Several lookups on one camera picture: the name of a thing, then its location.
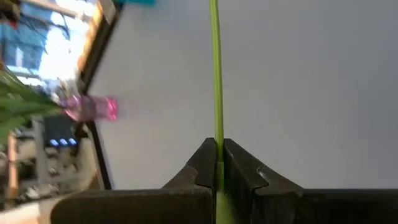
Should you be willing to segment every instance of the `blue light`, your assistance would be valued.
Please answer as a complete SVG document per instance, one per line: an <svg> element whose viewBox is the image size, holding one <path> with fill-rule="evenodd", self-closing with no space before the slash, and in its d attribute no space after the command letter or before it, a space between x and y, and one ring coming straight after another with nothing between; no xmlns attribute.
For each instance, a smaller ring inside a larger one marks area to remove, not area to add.
<svg viewBox="0 0 398 224"><path fill-rule="evenodd" d="M66 146L68 144L68 142L65 139L60 139L61 144L63 144L64 146Z"/></svg>
<svg viewBox="0 0 398 224"><path fill-rule="evenodd" d="M58 142L56 140L54 140L54 139L50 140L50 144L52 146L58 146Z"/></svg>
<svg viewBox="0 0 398 224"><path fill-rule="evenodd" d="M70 144L75 145L77 142L74 139L69 139Z"/></svg>

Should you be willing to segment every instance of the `green plant stem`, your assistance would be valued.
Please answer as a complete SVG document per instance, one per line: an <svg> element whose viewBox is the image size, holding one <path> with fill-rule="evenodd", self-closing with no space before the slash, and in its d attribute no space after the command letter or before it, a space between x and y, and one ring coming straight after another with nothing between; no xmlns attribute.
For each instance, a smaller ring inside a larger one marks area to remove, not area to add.
<svg viewBox="0 0 398 224"><path fill-rule="evenodd" d="M213 43L214 121L217 144L217 199L216 223L234 223L232 209L224 191L224 119L223 119L223 74L221 70L220 20L218 1L210 0L211 39Z"/></svg>
<svg viewBox="0 0 398 224"><path fill-rule="evenodd" d="M211 39L213 43L213 82L215 139L218 161L223 162L224 120L223 120L223 73L221 70L220 20L218 18L218 1L210 0Z"/></svg>

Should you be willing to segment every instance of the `white wall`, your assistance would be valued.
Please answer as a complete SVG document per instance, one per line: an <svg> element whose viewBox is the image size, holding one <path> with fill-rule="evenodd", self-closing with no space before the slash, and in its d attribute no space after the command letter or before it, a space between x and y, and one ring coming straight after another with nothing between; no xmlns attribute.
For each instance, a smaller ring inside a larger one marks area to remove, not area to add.
<svg viewBox="0 0 398 224"><path fill-rule="evenodd" d="M220 0L227 138L307 188L398 187L398 1ZM126 6L91 94L113 184L160 187L213 135L208 2Z"/></svg>

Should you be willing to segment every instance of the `pink plastic bottle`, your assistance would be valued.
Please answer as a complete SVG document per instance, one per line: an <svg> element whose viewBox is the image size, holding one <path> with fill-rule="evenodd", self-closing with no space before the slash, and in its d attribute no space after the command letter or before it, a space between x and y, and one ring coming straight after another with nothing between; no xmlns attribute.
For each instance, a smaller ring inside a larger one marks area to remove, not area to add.
<svg viewBox="0 0 398 224"><path fill-rule="evenodd" d="M118 103L111 97L73 96L62 105L65 113L75 121L115 121L118 118Z"/></svg>

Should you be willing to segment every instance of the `teal object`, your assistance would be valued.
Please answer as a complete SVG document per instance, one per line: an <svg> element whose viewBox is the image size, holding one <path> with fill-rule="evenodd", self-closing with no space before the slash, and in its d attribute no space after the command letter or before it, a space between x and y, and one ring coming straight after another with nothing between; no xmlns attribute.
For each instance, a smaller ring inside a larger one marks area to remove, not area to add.
<svg viewBox="0 0 398 224"><path fill-rule="evenodd" d="M145 4L148 6L153 6L156 3L156 0L114 0L115 2L118 3L136 3L136 4Z"/></svg>

